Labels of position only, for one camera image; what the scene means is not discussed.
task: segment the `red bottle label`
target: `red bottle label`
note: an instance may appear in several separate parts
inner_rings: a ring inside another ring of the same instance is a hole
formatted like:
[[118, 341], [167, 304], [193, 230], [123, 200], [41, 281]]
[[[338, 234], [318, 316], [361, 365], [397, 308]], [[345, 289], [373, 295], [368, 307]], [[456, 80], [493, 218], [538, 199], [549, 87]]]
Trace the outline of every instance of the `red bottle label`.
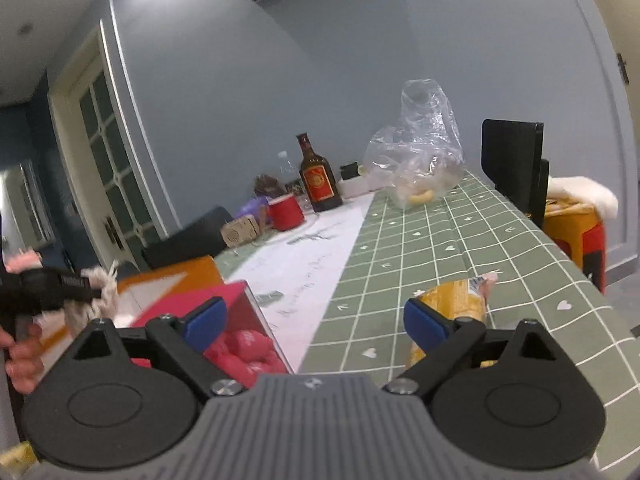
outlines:
[[329, 178], [326, 176], [324, 166], [312, 166], [302, 171], [305, 179], [306, 187], [309, 192], [309, 198], [312, 202], [320, 202], [335, 196], [334, 190], [329, 184]]

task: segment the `floor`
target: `floor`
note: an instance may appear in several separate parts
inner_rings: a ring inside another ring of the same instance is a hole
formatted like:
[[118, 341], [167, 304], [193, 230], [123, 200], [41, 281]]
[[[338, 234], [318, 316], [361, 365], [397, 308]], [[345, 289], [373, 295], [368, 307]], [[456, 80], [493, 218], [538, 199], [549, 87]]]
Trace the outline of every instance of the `floor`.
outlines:
[[640, 336], [640, 270], [607, 287], [605, 296], [624, 317], [633, 334]]

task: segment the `brown bottle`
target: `brown bottle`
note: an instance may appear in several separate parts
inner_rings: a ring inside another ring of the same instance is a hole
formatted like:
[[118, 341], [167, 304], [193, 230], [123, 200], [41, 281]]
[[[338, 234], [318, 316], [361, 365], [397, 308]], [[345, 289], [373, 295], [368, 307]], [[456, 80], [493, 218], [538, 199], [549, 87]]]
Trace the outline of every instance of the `brown bottle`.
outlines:
[[306, 134], [298, 135], [298, 142], [303, 155], [300, 177], [314, 211], [319, 213], [342, 205], [338, 187], [335, 185], [334, 172], [331, 171], [327, 160], [314, 152]]

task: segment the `yellow snack package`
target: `yellow snack package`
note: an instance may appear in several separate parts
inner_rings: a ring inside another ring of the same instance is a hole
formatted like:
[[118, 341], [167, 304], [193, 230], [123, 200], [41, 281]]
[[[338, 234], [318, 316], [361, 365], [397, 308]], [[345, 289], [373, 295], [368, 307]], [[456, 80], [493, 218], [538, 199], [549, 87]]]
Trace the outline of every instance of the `yellow snack package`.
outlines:
[[[441, 283], [418, 296], [418, 299], [447, 319], [467, 316], [485, 323], [487, 300], [497, 281], [498, 275], [488, 272], [468, 280]], [[409, 366], [415, 365], [424, 356], [418, 345], [412, 343]]]
[[0, 453], [0, 468], [10, 478], [20, 478], [37, 462], [36, 455], [28, 442], [21, 442]]

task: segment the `white wall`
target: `white wall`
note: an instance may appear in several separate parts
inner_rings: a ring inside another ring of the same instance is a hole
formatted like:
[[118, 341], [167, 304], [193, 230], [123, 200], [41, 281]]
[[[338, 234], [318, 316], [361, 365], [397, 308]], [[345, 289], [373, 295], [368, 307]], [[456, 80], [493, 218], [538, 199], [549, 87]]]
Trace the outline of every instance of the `white wall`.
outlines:
[[593, 0], [98, 0], [50, 83], [99, 19], [169, 224], [216, 203], [235, 209], [302, 131], [334, 167], [362, 159], [397, 117], [402, 82], [430, 76], [452, 102], [472, 170], [482, 120], [543, 121], [552, 174], [590, 176], [621, 200], [607, 225], [610, 263], [637, 254], [631, 122]]

